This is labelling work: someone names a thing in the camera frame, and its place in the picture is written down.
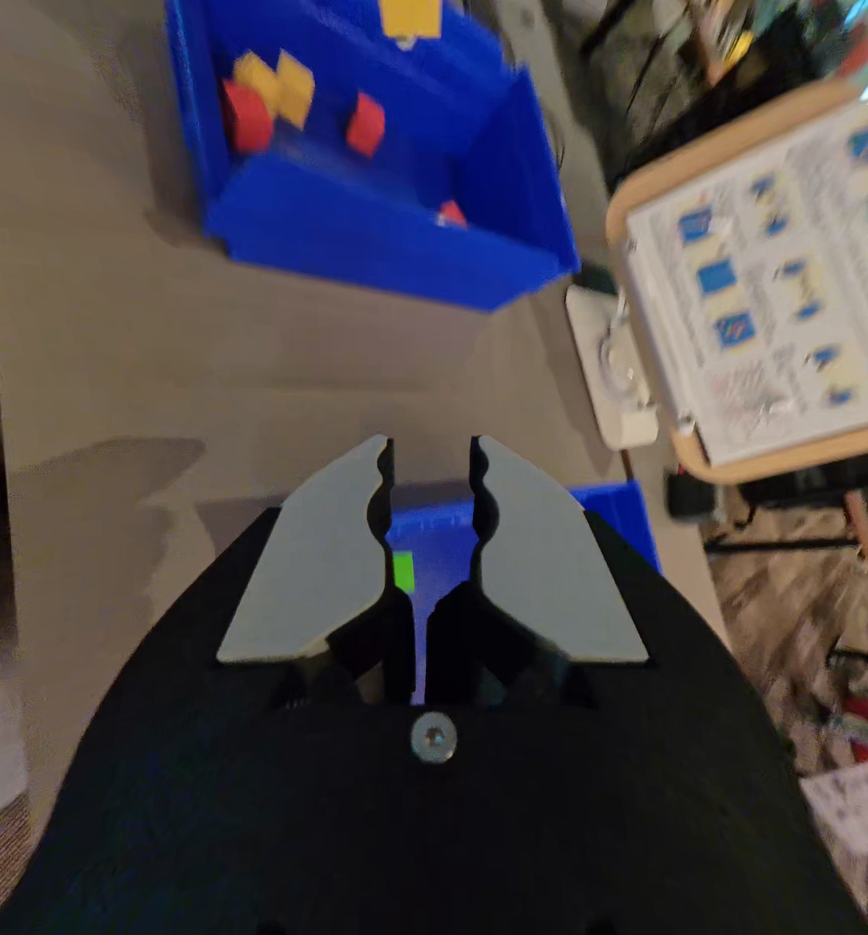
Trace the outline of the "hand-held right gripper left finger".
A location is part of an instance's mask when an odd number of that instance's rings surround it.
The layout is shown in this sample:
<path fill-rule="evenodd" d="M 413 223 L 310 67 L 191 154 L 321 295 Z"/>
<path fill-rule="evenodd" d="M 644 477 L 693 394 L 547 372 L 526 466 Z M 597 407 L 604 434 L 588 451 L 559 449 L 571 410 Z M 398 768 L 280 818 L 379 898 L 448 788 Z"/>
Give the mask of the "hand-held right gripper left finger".
<path fill-rule="evenodd" d="M 380 668 L 385 701 L 410 703 L 415 625 L 386 541 L 392 488 L 393 440 L 373 436 L 284 500 L 217 649 L 220 664 L 317 658 L 354 682 Z"/>

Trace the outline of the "printed instruction sheet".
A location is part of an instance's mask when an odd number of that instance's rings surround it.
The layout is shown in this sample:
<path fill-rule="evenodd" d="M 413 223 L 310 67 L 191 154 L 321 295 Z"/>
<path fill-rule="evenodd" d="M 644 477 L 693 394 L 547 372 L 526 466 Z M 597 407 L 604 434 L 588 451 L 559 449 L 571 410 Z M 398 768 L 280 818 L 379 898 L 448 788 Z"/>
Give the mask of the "printed instruction sheet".
<path fill-rule="evenodd" d="M 709 134 L 610 211 L 676 449 L 716 479 L 868 449 L 868 99 Z"/>

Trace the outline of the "white stand base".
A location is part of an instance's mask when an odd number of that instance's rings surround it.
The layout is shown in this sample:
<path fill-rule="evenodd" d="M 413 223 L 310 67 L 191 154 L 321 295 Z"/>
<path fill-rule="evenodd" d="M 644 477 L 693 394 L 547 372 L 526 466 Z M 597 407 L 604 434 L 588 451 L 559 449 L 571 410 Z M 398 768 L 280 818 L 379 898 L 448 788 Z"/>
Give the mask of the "white stand base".
<path fill-rule="evenodd" d="M 659 435 L 654 396 L 629 323 L 627 299 L 578 284 L 565 304 L 601 438 L 613 451 L 649 447 Z"/>

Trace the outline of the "yellow wooden cube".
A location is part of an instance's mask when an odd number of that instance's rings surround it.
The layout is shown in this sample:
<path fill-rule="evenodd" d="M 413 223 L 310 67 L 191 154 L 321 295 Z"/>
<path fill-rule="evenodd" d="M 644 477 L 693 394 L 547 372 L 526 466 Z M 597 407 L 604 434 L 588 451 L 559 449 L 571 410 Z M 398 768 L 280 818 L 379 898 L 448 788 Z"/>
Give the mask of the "yellow wooden cube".
<path fill-rule="evenodd" d="M 274 120 L 280 103 L 280 83 L 277 73 L 257 54 L 248 51 L 233 64 L 233 81 L 255 93 L 263 102 L 270 119 Z"/>
<path fill-rule="evenodd" d="M 306 65 L 287 50 L 277 60 L 276 115 L 298 131 L 304 131 L 311 113 L 315 79 Z"/>
<path fill-rule="evenodd" d="M 442 1 L 378 1 L 382 33 L 391 39 L 438 39 Z"/>

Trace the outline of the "printed paper sheet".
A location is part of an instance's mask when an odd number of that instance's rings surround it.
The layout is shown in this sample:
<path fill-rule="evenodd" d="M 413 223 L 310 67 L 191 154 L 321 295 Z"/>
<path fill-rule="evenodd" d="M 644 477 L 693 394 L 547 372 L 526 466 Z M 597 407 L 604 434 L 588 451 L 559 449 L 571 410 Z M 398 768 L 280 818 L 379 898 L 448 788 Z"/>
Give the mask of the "printed paper sheet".
<path fill-rule="evenodd" d="M 815 816 L 852 852 L 868 857 L 868 762 L 799 780 Z"/>

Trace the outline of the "instruction sheet on wooden board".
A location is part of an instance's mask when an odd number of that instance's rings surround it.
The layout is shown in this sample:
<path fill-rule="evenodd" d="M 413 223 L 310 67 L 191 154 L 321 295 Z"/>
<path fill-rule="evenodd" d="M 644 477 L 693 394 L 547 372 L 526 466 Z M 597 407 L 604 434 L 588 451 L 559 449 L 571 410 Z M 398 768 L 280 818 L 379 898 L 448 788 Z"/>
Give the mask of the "instruction sheet on wooden board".
<path fill-rule="evenodd" d="M 630 280 L 627 217 L 639 206 L 664 197 L 723 167 L 749 150 L 766 147 L 805 126 L 860 102 L 860 92 L 847 78 L 828 77 L 805 84 L 701 134 L 685 146 L 631 173 L 611 197 L 605 219 L 605 243 L 611 271 L 628 294 L 629 319 L 655 400 L 666 407 L 665 425 L 677 461 L 702 481 L 736 485 L 789 471 L 812 468 L 868 453 L 868 426 L 789 445 L 769 453 L 716 465 L 700 440 L 681 428 L 673 378 L 661 364 L 654 328 L 640 310 L 638 289 Z"/>

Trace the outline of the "blue plastic bin with cubes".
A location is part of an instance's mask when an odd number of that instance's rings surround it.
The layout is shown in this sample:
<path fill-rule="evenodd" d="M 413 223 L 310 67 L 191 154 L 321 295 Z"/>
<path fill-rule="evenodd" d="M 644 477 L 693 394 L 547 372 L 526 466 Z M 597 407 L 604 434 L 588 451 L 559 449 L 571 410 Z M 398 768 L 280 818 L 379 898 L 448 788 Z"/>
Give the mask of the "blue plastic bin with cubes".
<path fill-rule="evenodd" d="M 641 487 L 636 481 L 572 488 L 582 509 L 598 514 L 642 555 L 650 567 L 662 571 Z M 416 678 L 412 703 L 425 701 L 427 622 L 438 602 L 466 580 L 478 537 L 473 528 L 470 493 L 440 502 L 409 502 L 407 491 L 396 492 L 386 540 L 392 553 L 411 551 L 415 592 L 408 595 L 415 622 Z"/>

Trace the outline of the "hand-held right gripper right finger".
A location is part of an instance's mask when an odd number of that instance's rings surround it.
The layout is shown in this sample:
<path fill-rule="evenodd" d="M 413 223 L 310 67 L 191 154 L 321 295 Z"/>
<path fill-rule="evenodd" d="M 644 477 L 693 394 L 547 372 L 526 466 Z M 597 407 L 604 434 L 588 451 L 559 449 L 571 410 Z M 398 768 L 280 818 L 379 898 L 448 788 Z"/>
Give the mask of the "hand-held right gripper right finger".
<path fill-rule="evenodd" d="M 586 702 L 585 668 L 649 663 L 579 502 L 489 436 L 472 438 L 477 542 L 426 628 L 429 705 Z"/>

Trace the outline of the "black box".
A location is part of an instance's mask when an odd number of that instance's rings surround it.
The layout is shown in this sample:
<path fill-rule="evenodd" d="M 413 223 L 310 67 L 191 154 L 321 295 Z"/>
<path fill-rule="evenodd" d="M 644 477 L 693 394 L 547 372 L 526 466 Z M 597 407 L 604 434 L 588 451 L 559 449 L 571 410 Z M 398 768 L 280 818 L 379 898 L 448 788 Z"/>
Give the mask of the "black box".
<path fill-rule="evenodd" d="M 704 524 L 714 517 L 717 505 L 714 485 L 680 469 L 665 474 L 665 508 L 673 520 Z"/>

